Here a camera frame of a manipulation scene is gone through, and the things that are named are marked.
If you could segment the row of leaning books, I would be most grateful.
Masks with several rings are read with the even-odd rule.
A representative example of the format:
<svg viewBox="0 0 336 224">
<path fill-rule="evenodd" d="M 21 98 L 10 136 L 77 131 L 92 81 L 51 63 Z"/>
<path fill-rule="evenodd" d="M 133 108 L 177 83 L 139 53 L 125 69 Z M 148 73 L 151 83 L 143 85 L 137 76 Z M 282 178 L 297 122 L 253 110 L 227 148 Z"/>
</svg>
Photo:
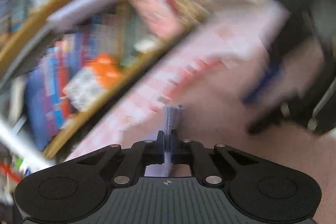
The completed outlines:
<svg viewBox="0 0 336 224">
<path fill-rule="evenodd" d="M 118 68 L 116 27 L 116 14 L 91 16 L 83 24 L 58 36 L 38 65 L 28 73 L 25 105 L 38 150 L 44 150 L 79 112 L 63 91 L 72 77 L 99 53 L 112 57 Z"/>
</svg>

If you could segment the pink checkered tablecloth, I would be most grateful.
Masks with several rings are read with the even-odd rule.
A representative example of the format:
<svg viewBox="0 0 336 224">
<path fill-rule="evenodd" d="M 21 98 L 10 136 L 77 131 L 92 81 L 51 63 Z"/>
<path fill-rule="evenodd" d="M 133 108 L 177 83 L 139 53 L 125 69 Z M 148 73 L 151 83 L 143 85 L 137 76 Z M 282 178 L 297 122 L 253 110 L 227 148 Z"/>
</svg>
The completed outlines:
<svg viewBox="0 0 336 224">
<path fill-rule="evenodd" d="M 121 141 L 124 132 L 169 105 L 195 76 L 215 65 L 233 65 L 264 49 L 262 38 L 274 34 L 289 12 L 275 1 L 218 12 L 199 25 L 155 64 L 115 103 L 76 145 L 68 160 Z"/>
</svg>

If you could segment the wooden bookshelf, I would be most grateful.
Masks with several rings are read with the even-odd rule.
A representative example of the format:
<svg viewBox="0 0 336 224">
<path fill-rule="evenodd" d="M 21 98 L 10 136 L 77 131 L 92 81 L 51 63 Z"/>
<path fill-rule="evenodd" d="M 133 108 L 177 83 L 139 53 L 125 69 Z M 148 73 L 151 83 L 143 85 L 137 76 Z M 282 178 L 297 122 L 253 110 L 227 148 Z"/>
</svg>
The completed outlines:
<svg viewBox="0 0 336 224">
<path fill-rule="evenodd" d="M 206 14 L 206 0 L 49 0 L 1 50 L 1 142 L 37 165 Z"/>
</svg>

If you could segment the purple and pink sweater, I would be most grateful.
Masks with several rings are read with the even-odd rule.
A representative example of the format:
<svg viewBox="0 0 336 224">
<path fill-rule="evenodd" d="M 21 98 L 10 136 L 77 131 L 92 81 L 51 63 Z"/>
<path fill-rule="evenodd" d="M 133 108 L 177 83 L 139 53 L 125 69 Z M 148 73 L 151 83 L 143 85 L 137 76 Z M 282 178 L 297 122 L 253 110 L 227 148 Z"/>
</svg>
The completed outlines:
<svg viewBox="0 0 336 224">
<path fill-rule="evenodd" d="M 266 54 L 229 58 L 223 67 L 188 87 L 175 103 L 184 107 L 180 137 L 206 147 L 226 143 L 311 175 L 322 189 L 315 219 L 318 223 L 335 223 L 335 135 L 316 136 L 292 122 L 269 127 L 258 136 L 247 133 L 248 124 L 284 96 L 303 94 L 322 62 L 320 45 L 308 40 L 285 59 L 284 72 L 258 103 L 245 107 L 240 98 L 262 74 Z"/>
</svg>

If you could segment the upper orange toothpaste box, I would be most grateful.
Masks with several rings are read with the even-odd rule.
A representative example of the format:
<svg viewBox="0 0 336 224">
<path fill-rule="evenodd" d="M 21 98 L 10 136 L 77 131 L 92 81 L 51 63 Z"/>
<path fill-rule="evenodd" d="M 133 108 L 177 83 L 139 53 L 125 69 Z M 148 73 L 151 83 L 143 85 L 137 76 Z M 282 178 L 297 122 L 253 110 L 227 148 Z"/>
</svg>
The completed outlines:
<svg viewBox="0 0 336 224">
<path fill-rule="evenodd" d="M 122 73 L 116 67 L 115 60 L 106 53 L 99 53 L 72 77 L 63 91 L 77 111 L 85 112 L 120 79 Z"/>
</svg>

